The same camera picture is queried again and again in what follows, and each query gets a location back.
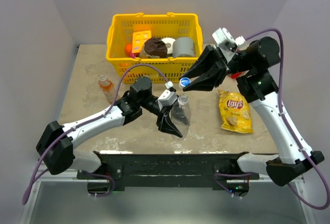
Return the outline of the clear bottle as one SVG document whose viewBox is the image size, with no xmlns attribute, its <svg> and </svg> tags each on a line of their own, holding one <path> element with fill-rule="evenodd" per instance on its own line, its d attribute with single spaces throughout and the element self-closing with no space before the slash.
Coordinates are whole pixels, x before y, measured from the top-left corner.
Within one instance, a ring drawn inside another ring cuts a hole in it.
<svg viewBox="0 0 330 224">
<path fill-rule="evenodd" d="M 171 110 L 171 121 L 181 132 L 183 137 L 172 135 L 174 140 L 184 140 L 188 134 L 191 121 L 191 110 L 187 94 L 180 94 Z"/>
</svg>

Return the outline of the orange tea bottle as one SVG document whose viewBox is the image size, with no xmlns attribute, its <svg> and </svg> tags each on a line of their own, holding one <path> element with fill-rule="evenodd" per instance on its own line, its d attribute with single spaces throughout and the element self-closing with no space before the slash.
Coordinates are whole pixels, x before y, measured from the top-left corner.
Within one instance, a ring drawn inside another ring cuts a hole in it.
<svg viewBox="0 0 330 224">
<path fill-rule="evenodd" d="M 116 89 L 106 75 L 100 75 L 98 85 L 110 104 L 116 101 Z"/>
</svg>

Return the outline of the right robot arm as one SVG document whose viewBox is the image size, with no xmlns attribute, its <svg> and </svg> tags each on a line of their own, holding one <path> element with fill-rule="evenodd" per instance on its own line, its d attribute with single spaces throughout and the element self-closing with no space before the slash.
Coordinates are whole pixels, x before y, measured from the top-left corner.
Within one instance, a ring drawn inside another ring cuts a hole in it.
<svg viewBox="0 0 330 224">
<path fill-rule="evenodd" d="M 278 153 L 267 156 L 242 153 L 229 168 L 231 176 L 242 179 L 247 173 L 268 175 L 278 186 L 312 169 L 324 161 L 320 151 L 314 151 L 300 136 L 284 104 L 279 100 L 279 87 L 268 69 L 280 62 L 280 48 L 271 37 L 253 41 L 245 48 L 245 39 L 217 39 L 208 45 L 183 77 L 192 82 L 184 91 L 211 91 L 229 74 L 246 72 L 237 78 L 241 95 L 258 113 L 270 133 Z"/>
</svg>

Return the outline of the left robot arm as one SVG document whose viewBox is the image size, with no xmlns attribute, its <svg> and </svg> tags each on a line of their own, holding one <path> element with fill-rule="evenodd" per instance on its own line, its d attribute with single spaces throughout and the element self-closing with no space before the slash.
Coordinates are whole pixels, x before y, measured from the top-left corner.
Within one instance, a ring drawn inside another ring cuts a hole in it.
<svg viewBox="0 0 330 224">
<path fill-rule="evenodd" d="M 139 77 L 125 94 L 111 107 L 76 122 L 60 125 L 49 123 L 36 150 L 52 175 L 69 168 L 89 172 L 96 179 L 106 175 L 107 166 L 96 153 L 82 155 L 75 149 L 85 141 L 113 128 L 127 125 L 142 115 L 146 109 L 157 116 L 156 125 L 163 133 L 182 138 L 183 134 L 171 121 L 170 112 L 177 102 L 176 90 L 171 82 L 160 96 L 152 94 L 152 80 Z"/>
</svg>

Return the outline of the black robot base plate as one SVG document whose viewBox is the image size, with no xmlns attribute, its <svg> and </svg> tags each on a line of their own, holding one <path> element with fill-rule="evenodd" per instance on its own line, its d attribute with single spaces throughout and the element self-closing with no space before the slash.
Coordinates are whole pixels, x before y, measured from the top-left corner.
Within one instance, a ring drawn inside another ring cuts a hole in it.
<svg viewBox="0 0 330 224">
<path fill-rule="evenodd" d="M 90 193 L 127 187 L 197 187 L 221 190 L 228 180 L 241 180 L 229 189 L 246 193 L 248 180 L 259 174 L 244 173 L 238 167 L 240 154 L 100 154 L 102 165 L 95 176 L 79 171 L 79 180 L 89 180 Z"/>
</svg>

